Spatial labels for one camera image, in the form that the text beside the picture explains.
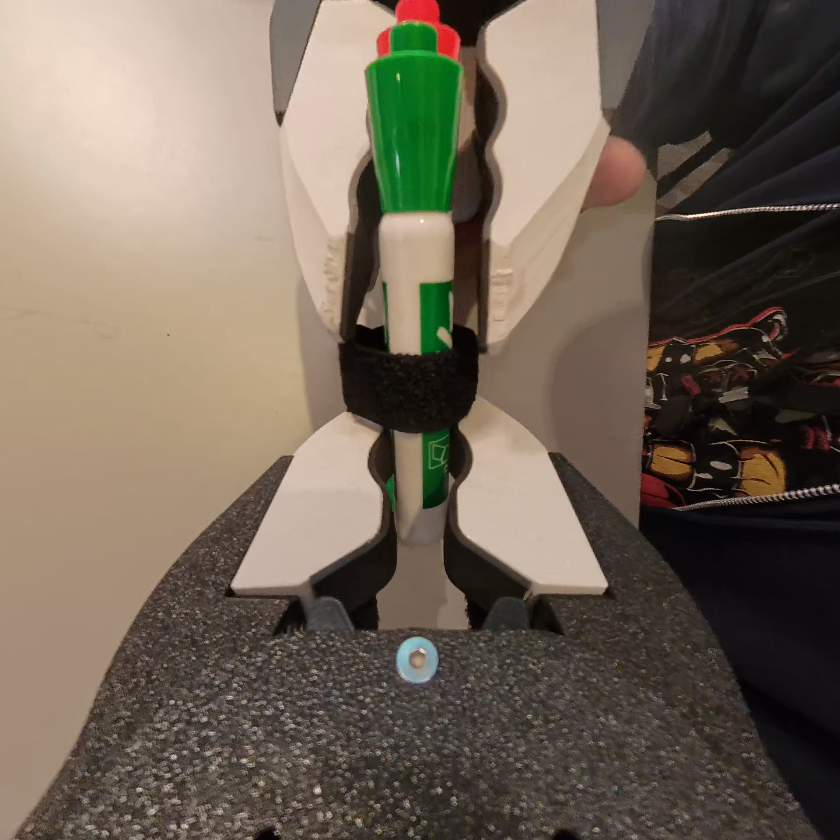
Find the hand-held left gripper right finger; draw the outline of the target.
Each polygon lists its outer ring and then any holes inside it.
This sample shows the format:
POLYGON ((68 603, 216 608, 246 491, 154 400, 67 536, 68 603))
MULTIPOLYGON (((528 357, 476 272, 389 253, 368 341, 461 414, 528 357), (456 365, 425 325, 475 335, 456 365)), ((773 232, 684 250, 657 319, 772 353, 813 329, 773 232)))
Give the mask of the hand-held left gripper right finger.
POLYGON ((483 398, 451 438, 452 584, 466 598, 602 595, 605 575, 540 441, 483 398))

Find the person's right hand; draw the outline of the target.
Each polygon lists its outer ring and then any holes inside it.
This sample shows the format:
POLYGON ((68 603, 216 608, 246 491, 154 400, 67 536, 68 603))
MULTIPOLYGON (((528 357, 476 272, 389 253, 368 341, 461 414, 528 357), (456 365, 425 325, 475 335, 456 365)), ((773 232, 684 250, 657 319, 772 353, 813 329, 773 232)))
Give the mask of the person's right hand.
POLYGON ((641 186, 647 160, 628 141, 610 135, 595 168, 581 211, 613 207, 633 197, 641 186))

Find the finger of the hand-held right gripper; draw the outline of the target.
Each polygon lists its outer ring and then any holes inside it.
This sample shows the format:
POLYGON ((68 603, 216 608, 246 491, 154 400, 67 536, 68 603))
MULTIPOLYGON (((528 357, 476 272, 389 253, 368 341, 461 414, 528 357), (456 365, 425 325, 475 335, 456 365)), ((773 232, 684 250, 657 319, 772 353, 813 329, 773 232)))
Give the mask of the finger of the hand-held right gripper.
POLYGON ((288 109, 280 158, 297 260, 324 326, 355 335, 378 270, 382 218, 364 72, 395 22, 368 1, 320 2, 288 109))
POLYGON ((551 281, 608 128, 594 1, 527 1, 483 27, 479 69, 500 110, 486 143, 481 342, 498 352, 551 281))

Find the red marker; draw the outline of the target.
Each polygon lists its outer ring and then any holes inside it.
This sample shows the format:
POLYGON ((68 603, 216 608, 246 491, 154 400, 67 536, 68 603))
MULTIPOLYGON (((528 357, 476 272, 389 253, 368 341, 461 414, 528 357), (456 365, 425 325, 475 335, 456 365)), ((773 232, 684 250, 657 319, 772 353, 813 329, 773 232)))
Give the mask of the red marker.
POLYGON ((418 23, 433 27, 437 32, 437 52, 459 60, 460 36, 456 29, 442 22, 436 1, 399 1, 395 6, 395 20, 399 25, 418 23))

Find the green marker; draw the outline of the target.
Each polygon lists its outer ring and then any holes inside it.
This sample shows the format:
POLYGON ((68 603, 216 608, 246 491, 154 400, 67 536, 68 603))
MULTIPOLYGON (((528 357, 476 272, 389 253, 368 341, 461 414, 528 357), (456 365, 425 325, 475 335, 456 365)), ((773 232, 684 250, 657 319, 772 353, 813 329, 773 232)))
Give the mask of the green marker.
POLYGON ((448 423, 432 419, 433 361, 454 348, 452 191, 462 69, 438 53, 436 30, 396 24, 389 49, 365 71, 382 217, 385 344, 405 382, 404 418, 389 421, 399 539, 424 546, 444 535, 448 423))

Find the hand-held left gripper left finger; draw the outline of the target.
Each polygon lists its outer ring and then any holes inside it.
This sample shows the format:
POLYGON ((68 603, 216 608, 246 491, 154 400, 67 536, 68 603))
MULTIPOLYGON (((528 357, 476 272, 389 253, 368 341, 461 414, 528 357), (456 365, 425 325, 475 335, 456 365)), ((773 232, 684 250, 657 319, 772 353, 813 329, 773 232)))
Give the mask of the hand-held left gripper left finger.
POLYGON ((231 583, 237 596, 372 598, 396 568, 392 503, 373 455, 382 430, 340 414, 308 438, 231 583))

